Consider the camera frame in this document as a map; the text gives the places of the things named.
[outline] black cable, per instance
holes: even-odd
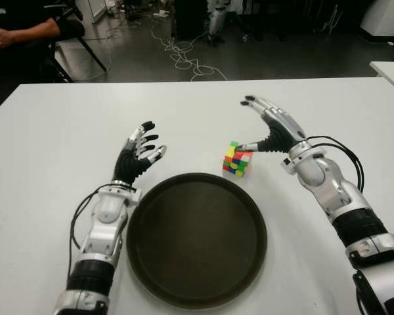
[[[341,151],[343,151],[344,153],[347,153],[346,150],[344,148],[342,148],[341,146],[338,146],[337,144],[333,144],[333,143],[319,143],[319,144],[315,144],[312,147],[316,148],[318,146],[332,146],[334,148],[337,148]],[[355,166],[356,169],[356,174],[357,174],[357,188],[359,190],[361,190],[362,188],[362,179],[361,179],[361,171],[359,170],[359,166],[357,165],[356,161],[353,161],[351,158],[350,160],[353,162],[353,165]]]
[[[339,144],[340,146],[342,146],[344,149],[346,149],[347,154],[349,154],[349,158],[351,158],[353,161],[356,161],[356,163],[359,165],[359,171],[361,172],[361,184],[359,190],[361,192],[363,192],[363,188],[364,188],[364,182],[365,182],[365,177],[364,177],[364,172],[363,172],[363,166],[362,163],[360,161],[360,159],[356,156],[356,154],[350,150],[348,147],[346,147],[344,144],[342,144],[341,142],[337,141],[336,139],[330,137],[330,136],[310,136],[308,139],[314,139],[314,138],[326,138],[329,139],[331,141],[334,141],[335,143]]]
[[[120,187],[120,188],[124,188],[124,189],[128,189],[128,190],[132,190],[132,191],[136,191],[135,188],[130,187],[130,186],[126,186],[126,185],[122,185],[122,184],[105,184],[102,186],[99,186],[97,189],[95,189],[94,192],[92,192],[91,194],[89,194],[85,199],[82,200],[82,202],[78,205],[78,207],[76,208],[76,211],[74,211],[73,214],[73,218],[72,221],[70,223],[70,238],[69,238],[69,247],[68,247],[68,271],[67,271],[67,280],[70,277],[70,271],[72,269],[72,242],[75,244],[75,246],[77,247],[77,249],[80,249],[80,245],[76,240],[76,237],[74,235],[74,229],[76,226],[76,221],[77,218],[82,214],[83,210],[85,210],[85,208],[87,207],[87,205],[89,204],[89,202],[91,202],[92,198],[94,195],[98,194],[99,190],[101,188],[104,187],[108,187],[108,186],[115,186],[115,187]]]
[[[349,157],[349,159],[353,162],[353,165],[355,166],[356,174],[357,174],[357,188],[361,192],[363,192],[364,171],[363,171],[362,163],[359,160],[359,158],[356,156],[356,154],[352,150],[350,150],[348,147],[346,147],[344,144],[342,144],[341,142],[337,141],[336,139],[334,139],[330,136],[310,136],[307,138],[307,140],[316,139],[316,138],[327,138],[327,139],[332,140],[335,143],[339,144],[339,145],[335,145],[335,144],[330,144],[330,143],[321,143],[321,144],[314,145],[313,148],[317,147],[317,146],[333,146],[333,147],[338,148],[341,151],[343,151]]]
[[[361,295],[359,294],[358,289],[356,289],[356,301],[357,301],[357,306],[359,307],[359,312],[361,312],[362,315],[365,315],[365,313],[363,312]]]

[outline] white cable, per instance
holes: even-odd
[[[105,34],[106,37],[97,37],[97,38],[84,38],[85,41],[105,41],[105,45],[106,45],[106,49],[108,51],[108,60],[109,60],[109,65],[106,67],[106,72],[102,72],[100,74],[94,75],[92,77],[88,77],[86,79],[78,79],[78,82],[87,82],[87,81],[91,81],[94,79],[97,79],[98,77],[101,77],[104,74],[107,74],[111,67],[112,67],[112,53],[111,53],[111,48],[108,44],[108,40],[109,39],[113,39],[113,38],[119,38],[120,35],[118,35],[118,33],[122,33],[124,32],[126,29],[134,29],[134,28],[138,28],[141,26],[141,23],[136,21],[133,22],[136,26],[135,27],[131,27],[131,24],[127,23],[127,20],[122,21],[118,26],[116,26],[115,28],[110,28],[109,30],[106,30]]]
[[[199,39],[200,37],[202,37],[205,34],[207,34],[206,31],[203,34],[201,34],[201,35],[197,36],[196,38],[194,38],[191,42],[180,41],[178,43],[168,43],[167,44],[167,43],[164,43],[162,38],[155,36],[153,31],[154,31],[155,27],[157,25],[159,25],[159,23],[157,21],[155,21],[152,16],[149,15],[149,17],[152,19],[153,22],[155,22],[155,25],[153,25],[152,29],[150,30],[150,34],[152,35],[152,37],[154,39],[157,39],[158,41],[160,41],[162,46],[165,47],[164,51],[171,51],[171,52],[173,52],[172,54],[169,55],[169,57],[173,61],[175,61],[175,68],[178,69],[178,70],[188,70],[191,67],[193,67],[192,71],[193,71],[194,75],[192,76],[190,81],[194,81],[194,79],[196,77],[203,77],[205,75],[213,75],[215,72],[218,72],[223,77],[223,79],[228,81],[228,78],[218,68],[215,68],[215,67],[212,67],[212,66],[207,66],[205,64],[199,64],[199,61],[198,61],[197,58],[195,58],[195,59],[188,59],[186,57],[186,54],[194,49],[194,42],[197,39]]]

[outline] person's arm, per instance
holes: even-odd
[[[25,30],[8,31],[0,28],[0,49],[7,48],[15,43],[37,41],[59,35],[60,29],[52,18]]]

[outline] chair leg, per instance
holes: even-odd
[[[49,58],[50,58],[51,62],[53,63],[54,67],[57,68],[57,70],[67,80],[67,82],[68,83],[73,83],[73,79],[68,75],[68,73],[66,72],[66,70],[64,70],[64,68],[61,66],[61,64],[58,63],[56,58],[54,58],[53,56],[50,56]]]
[[[95,53],[93,52],[93,50],[89,47],[88,44],[86,44],[85,40],[81,37],[77,38],[79,40],[79,42],[83,45],[83,47],[85,47],[85,49],[87,50],[87,52],[89,54],[91,54],[92,58],[95,59],[95,61],[97,62],[97,64],[102,68],[102,70],[104,70],[104,72],[106,72],[106,68],[104,66],[104,64],[98,59],[98,57],[95,55]]]

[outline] yellow cube tile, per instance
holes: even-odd
[[[234,146],[230,146],[228,149],[228,152],[226,153],[226,156],[233,158],[235,154],[235,147]]]

